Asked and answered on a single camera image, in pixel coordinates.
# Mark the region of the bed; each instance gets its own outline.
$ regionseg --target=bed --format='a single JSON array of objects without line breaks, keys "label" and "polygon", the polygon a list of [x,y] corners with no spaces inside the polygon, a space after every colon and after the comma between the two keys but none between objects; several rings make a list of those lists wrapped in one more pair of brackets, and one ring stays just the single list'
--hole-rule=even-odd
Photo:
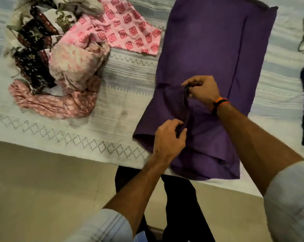
[{"label": "bed", "polygon": [[[164,36],[175,0],[128,1]],[[261,1],[279,6],[279,10],[249,117],[304,156],[303,90],[299,79],[304,54],[297,51],[303,36],[304,0]],[[163,39],[157,57],[112,48],[102,73],[97,105],[89,118],[45,118],[20,110],[7,90],[13,79],[1,57],[3,31],[16,2],[0,0],[0,141],[141,168],[148,153],[132,140],[132,134],[153,95]],[[239,180],[211,179],[205,183],[260,196],[243,166]]]}]

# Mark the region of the black trousers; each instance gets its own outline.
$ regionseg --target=black trousers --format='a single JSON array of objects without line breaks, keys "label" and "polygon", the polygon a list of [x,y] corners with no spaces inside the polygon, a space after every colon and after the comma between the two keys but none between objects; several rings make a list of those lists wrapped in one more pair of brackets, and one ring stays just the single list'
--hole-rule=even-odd
[{"label": "black trousers", "polygon": [[[119,166],[115,176],[116,192],[120,191],[139,172],[139,169]],[[215,241],[200,209],[196,190],[191,182],[177,176],[162,175],[161,178],[167,195],[167,226],[163,232],[162,241]],[[148,229],[145,216],[142,218],[137,233],[142,231],[145,231],[148,242],[156,241]]]}]

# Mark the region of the floor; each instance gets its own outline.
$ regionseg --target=floor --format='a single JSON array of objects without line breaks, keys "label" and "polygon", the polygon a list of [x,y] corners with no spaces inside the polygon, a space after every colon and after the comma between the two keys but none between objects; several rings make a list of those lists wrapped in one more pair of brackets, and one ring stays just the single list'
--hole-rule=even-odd
[{"label": "floor", "polygon": [[[0,242],[63,241],[115,194],[117,166],[0,142]],[[270,242],[263,199],[192,182],[217,242]],[[166,226],[159,181],[145,211]]]}]

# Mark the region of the purple garment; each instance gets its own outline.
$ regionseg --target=purple garment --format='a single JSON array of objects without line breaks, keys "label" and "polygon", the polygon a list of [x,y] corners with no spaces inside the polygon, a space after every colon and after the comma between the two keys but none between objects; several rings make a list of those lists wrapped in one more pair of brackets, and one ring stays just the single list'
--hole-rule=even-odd
[{"label": "purple garment", "polygon": [[180,85],[194,75],[212,75],[221,95],[247,115],[276,13],[277,7],[246,0],[177,0],[167,23],[157,86],[133,137],[152,152],[158,126],[181,119],[188,129],[186,147],[172,170],[194,180],[239,178],[239,157],[219,119],[194,99],[187,107]]}]

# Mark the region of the pink fabric with square pattern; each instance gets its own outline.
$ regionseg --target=pink fabric with square pattern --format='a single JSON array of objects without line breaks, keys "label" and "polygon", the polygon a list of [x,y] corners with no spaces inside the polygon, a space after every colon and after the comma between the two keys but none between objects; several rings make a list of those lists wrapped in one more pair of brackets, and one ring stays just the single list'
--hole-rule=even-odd
[{"label": "pink fabric with square pattern", "polygon": [[107,40],[111,47],[157,55],[161,31],[150,25],[126,0],[98,0],[105,14],[95,18],[84,14],[59,43],[85,48],[88,41]]}]

